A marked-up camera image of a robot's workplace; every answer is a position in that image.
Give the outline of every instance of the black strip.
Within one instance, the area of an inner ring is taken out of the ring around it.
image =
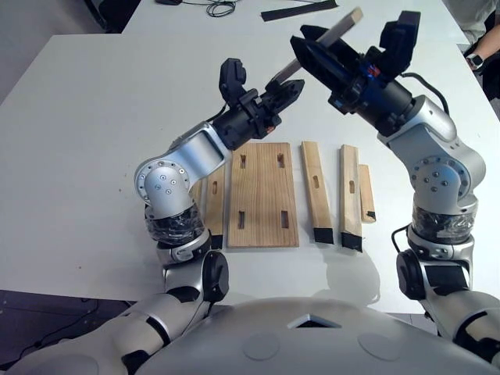
[[[216,236],[212,236],[212,250],[222,248],[222,240],[223,240],[222,234],[217,234]]]
[[[159,323],[158,320],[149,317],[148,320],[146,320],[146,323],[149,324],[152,327],[152,329],[155,330],[156,333],[162,338],[163,346],[167,346],[170,343],[170,337],[168,333],[165,331],[165,329]]]
[[[355,234],[342,233],[341,234],[342,246],[345,248],[351,248],[352,250],[357,250],[363,252],[361,248],[361,237]]]
[[[331,228],[313,228],[314,241],[321,242],[322,244],[334,243],[334,230]]]
[[[333,9],[337,7],[338,5],[335,0],[326,0],[324,2],[315,2],[314,4],[296,6],[294,8],[270,10],[269,12],[260,13],[260,15],[262,16],[264,22],[267,22],[279,20],[280,18],[293,17],[304,13],[318,12],[320,10]]]

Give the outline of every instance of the rectangular slot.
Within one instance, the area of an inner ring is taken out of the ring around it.
[[[237,212],[237,228],[238,229],[245,228],[245,211]]]
[[[290,224],[288,223],[288,211],[281,211],[281,228],[288,229],[289,225]]]
[[[283,154],[278,154],[278,168],[284,168],[284,157]]]

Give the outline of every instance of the wooden plank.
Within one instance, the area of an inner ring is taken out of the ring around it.
[[[225,170],[226,166],[221,166],[208,178],[205,226],[212,233],[212,248],[222,248],[223,243]]]
[[[334,232],[328,206],[327,189],[321,170],[320,151],[316,142],[302,142],[302,160],[309,197],[314,240],[328,244],[334,243]]]
[[[340,167],[342,246],[361,252],[361,198],[356,147],[342,145]]]
[[[359,197],[361,198],[361,221],[375,223],[375,206],[373,205],[370,169],[366,164],[359,164]]]
[[[230,248],[298,246],[288,143],[247,143],[233,152]]]

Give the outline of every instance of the table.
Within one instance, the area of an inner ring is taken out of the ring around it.
[[[56,36],[34,60],[0,106],[0,289],[123,300],[162,291],[155,243],[134,192],[136,166],[220,109],[217,82],[226,57],[241,58],[247,88],[262,88],[293,54],[279,35],[265,43],[249,37],[242,44],[241,36],[228,37],[225,45],[210,36],[210,43],[197,40],[193,34],[182,40]],[[368,47],[365,41],[355,45]],[[437,70],[442,62],[446,68]],[[420,43],[410,71],[443,92],[462,139],[487,163],[477,188],[474,278],[477,290],[500,297],[493,224],[498,121],[450,43]],[[421,313],[398,289],[390,241],[390,233],[411,218],[413,192],[405,168],[361,118],[342,116],[327,104],[325,87],[305,71],[296,76],[306,79],[301,98],[283,112],[283,123],[266,141],[291,143],[300,248],[227,250],[231,290],[225,302],[320,296],[390,313]],[[409,78],[405,85],[415,95],[427,93]],[[357,146],[360,162],[370,165],[377,222],[363,226],[363,254],[311,241],[302,140],[320,143],[335,234],[338,149]]]
[[[130,19],[124,34],[141,35],[185,35],[195,34],[203,39],[207,34],[221,36],[246,35],[249,38],[262,38],[268,35],[282,35],[289,38],[299,35],[302,24],[312,24],[330,28],[344,14],[360,6],[364,18],[347,36],[367,40],[378,45],[380,32],[387,21],[396,20],[402,10],[417,10],[422,13],[419,39],[421,41],[450,41],[454,44],[469,42],[441,0],[337,0],[339,7],[332,10],[314,12],[296,17],[263,22],[260,13],[266,10],[304,5],[303,2],[288,0],[241,0],[230,16],[211,18],[201,6],[181,4],[178,6],[160,5],[155,0],[142,0]]]

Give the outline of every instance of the wooden pieces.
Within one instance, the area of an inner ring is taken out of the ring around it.
[[[288,143],[247,143],[233,152],[230,248],[296,247],[298,228]]]
[[[321,170],[320,152],[316,142],[302,142],[302,160],[309,198],[314,241],[334,243],[334,230],[330,218],[327,189]]]
[[[222,248],[224,220],[224,190],[226,166],[221,166],[208,177],[205,226],[212,233],[212,248]]]
[[[375,207],[373,206],[370,170],[365,164],[359,164],[359,194],[361,198],[361,220],[364,223],[375,223]]]
[[[362,232],[358,149],[349,145],[342,145],[340,153],[342,246],[361,252]]]

